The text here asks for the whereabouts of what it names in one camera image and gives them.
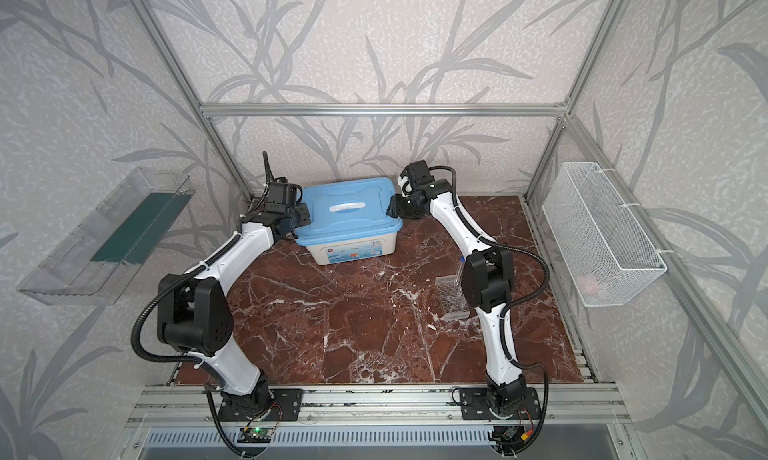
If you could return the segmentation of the light blue bin lid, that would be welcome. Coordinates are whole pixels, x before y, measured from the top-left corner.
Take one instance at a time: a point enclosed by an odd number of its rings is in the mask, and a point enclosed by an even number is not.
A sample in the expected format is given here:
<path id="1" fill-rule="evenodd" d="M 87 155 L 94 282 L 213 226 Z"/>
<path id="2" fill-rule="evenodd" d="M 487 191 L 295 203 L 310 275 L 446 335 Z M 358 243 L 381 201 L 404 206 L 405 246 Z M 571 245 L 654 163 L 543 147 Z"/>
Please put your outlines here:
<path id="1" fill-rule="evenodd" d="M 302 201 L 311 222 L 296 228 L 297 243 L 308 247 L 397 233 L 403 220 L 387 213 L 394 195 L 386 177 L 308 187 Z"/>

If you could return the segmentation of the white plastic storage bin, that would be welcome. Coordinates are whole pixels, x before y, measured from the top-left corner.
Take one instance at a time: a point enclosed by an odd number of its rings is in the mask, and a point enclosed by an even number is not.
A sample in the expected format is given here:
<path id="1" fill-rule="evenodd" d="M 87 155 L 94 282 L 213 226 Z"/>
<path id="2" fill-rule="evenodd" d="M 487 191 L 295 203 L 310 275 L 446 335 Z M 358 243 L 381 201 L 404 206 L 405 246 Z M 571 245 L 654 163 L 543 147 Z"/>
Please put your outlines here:
<path id="1" fill-rule="evenodd" d="M 352 240 L 306 246 L 319 265 L 343 263 L 390 255 L 396 248 L 397 233 L 379 234 Z"/>

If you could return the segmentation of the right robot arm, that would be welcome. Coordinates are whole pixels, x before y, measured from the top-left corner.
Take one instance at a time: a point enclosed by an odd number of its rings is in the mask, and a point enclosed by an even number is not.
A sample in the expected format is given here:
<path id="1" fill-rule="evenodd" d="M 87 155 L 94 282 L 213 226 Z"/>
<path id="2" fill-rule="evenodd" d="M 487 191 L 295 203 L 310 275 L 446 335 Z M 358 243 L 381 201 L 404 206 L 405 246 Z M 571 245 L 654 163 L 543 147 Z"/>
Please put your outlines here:
<path id="1" fill-rule="evenodd" d="M 549 284 L 546 262 L 537 254 L 502 244 L 487 234 L 460 201 L 456 171 L 424 160 L 408 164 L 398 176 L 400 192 L 390 200 L 388 213 L 405 219 L 431 216 L 449 233 L 464 258 L 461 290 L 480 319 L 486 351 L 487 398 L 496 414 L 508 411 L 527 396 L 524 371 L 516 358 L 510 311 L 539 296 Z M 536 289 L 513 297 L 516 253 L 537 261 L 543 280 Z"/>

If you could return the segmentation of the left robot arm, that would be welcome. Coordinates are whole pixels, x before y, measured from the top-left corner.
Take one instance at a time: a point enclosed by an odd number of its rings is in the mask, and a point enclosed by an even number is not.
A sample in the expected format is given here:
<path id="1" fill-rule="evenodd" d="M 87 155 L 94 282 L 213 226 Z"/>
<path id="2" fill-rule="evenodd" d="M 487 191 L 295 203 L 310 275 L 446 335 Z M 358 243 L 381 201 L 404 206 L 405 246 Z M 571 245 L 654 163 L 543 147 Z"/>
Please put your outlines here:
<path id="1" fill-rule="evenodd" d="M 239 276 L 276 242 L 310 224 L 303 189 L 280 177 L 266 186 L 256 210 L 208 258 L 158 284 L 158 294 L 136 319 L 131 347 L 154 363 L 191 363 L 219 381 L 228 398 L 271 401 L 267 377 L 234 338 L 227 294 Z"/>

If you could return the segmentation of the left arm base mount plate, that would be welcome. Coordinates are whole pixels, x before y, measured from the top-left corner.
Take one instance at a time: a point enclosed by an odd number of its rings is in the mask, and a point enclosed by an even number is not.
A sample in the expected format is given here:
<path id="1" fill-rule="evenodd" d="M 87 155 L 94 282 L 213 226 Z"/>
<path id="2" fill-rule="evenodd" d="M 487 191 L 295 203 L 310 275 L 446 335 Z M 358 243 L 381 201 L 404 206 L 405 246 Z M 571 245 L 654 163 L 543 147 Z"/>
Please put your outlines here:
<path id="1" fill-rule="evenodd" d="M 218 418 L 223 422 L 298 420 L 304 391 L 300 388 L 275 388 L 268 393 L 235 396 L 222 393 Z"/>

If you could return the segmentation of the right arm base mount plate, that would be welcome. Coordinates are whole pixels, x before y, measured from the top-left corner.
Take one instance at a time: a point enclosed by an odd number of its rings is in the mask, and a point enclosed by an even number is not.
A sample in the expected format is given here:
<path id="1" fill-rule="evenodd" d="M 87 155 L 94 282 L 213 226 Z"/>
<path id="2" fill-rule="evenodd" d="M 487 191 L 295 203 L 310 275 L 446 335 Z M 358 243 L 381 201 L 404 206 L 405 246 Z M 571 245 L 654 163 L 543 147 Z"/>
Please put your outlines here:
<path id="1" fill-rule="evenodd" d="M 510 399 L 490 393 L 486 387 L 461 387 L 454 389 L 452 399 L 460 407 L 463 420 L 534 421 L 541 417 L 541 401 L 533 387 L 527 387 L 523 393 L 513 393 Z"/>

